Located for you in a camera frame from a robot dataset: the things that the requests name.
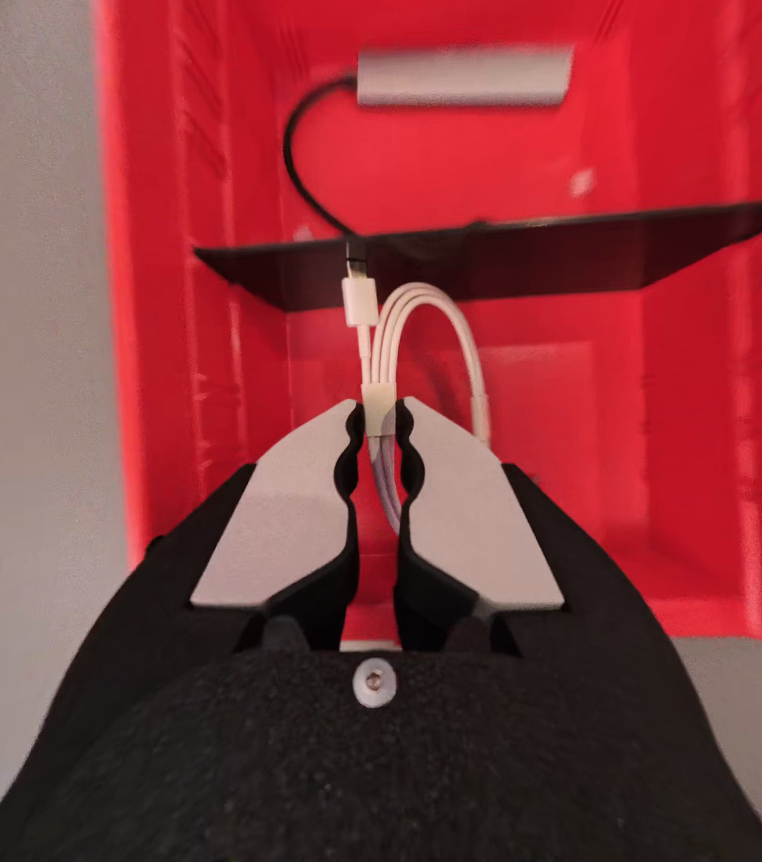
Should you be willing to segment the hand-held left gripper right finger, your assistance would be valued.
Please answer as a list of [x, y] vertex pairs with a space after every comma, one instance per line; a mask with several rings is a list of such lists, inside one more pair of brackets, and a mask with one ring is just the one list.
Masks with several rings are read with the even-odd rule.
[[397, 406], [400, 550], [419, 609], [560, 609], [564, 597], [502, 462], [413, 396]]

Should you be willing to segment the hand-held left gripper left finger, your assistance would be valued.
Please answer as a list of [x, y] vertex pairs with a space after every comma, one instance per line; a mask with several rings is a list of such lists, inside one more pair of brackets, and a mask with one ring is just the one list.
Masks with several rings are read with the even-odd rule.
[[291, 431], [254, 465], [191, 596], [197, 607], [259, 608], [342, 558], [363, 407], [350, 398]]

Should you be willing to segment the red plastic bin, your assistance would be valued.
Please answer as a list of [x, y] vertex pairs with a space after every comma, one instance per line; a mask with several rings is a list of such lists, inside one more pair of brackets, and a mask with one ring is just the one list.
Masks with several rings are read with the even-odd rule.
[[[300, 122], [300, 177], [368, 237], [762, 201], [762, 2], [92, 2], [128, 556], [360, 397], [342, 307], [287, 312], [196, 248], [342, 237], [282, 160], [365, 49], [576, 49], [557, 107]], [[762, 640], [762, 233], [638, 290], [459, 302], [495, 455], [667, 631]]]

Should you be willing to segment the grey hub with black cable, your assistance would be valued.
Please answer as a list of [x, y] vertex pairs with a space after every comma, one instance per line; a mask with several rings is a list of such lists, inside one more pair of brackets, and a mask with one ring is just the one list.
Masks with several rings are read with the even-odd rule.
[[564, 46], [365, 49], [353, 71], [329, 79], [292, 108], [282, 136], [282, 160], [295, 191], [345, 240], [349, 273], [365, 274], [366, 238], [332, 214], [305, 185], [294, 157], [303, 117], [333, 92], [353, 92], [368, 108], [557, 107], [567, 96], [576, 49]]

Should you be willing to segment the grey desk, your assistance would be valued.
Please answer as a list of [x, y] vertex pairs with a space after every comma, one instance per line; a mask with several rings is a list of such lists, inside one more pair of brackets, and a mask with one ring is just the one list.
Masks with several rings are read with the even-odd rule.
[[132, 568], [92, 2], [0, 2], [0, 797]]

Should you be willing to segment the black bin divider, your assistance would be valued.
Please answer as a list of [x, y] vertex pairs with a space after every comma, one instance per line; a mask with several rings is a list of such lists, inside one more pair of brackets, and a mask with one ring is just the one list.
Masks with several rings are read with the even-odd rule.
[[287, 312], [342, 305], [348, 264], [384, 301], [412, 282], [455, 301], [638, 290], [762, 233], [762, 201], [473, 223], [260, 246], [197, 247], [228, 283]]

